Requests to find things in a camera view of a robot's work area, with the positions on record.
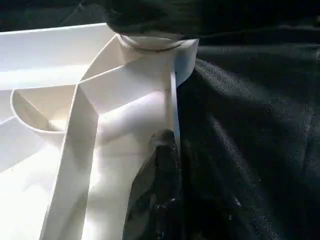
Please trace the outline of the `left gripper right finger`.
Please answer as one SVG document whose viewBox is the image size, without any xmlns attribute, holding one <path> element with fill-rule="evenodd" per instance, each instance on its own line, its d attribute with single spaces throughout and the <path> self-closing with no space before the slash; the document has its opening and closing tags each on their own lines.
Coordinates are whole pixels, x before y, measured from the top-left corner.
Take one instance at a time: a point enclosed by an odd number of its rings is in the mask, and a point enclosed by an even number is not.
<svg viewBox="0 0 320 240">
<path fill-rule="evenodd" d="M 239 151 L 228 143 L 181 141 L 189 219 L 194 238 L 254 240 L 255 196 Z"/>
</svg>

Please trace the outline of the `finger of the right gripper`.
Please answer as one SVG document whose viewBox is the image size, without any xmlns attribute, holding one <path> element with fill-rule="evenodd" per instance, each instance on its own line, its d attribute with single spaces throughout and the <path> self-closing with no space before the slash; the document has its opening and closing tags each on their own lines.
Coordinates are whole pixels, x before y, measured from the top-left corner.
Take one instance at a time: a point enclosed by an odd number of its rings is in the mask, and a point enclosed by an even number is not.
<svg viewBox="0 0 320 240">
<path fill-rule="evenodd" d="M 105 0 L 105 20 L 125 36 L 191 38 L 201 26 L 198 0 Z"/>
</svg>

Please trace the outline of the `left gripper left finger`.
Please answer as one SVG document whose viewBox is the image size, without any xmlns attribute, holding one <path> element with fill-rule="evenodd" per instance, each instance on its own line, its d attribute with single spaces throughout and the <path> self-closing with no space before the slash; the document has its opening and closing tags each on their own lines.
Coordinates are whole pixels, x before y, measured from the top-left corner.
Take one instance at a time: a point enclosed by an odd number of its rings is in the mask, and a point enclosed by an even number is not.
<svg viewBox="0 0 320 240">
<path fill-rule="evenodd" d="M 183 185 L 174 132 L 152 135 L 149 156 L 132 181 L 123 227 L 124 240 L 181 240 Z"/>
</svg>

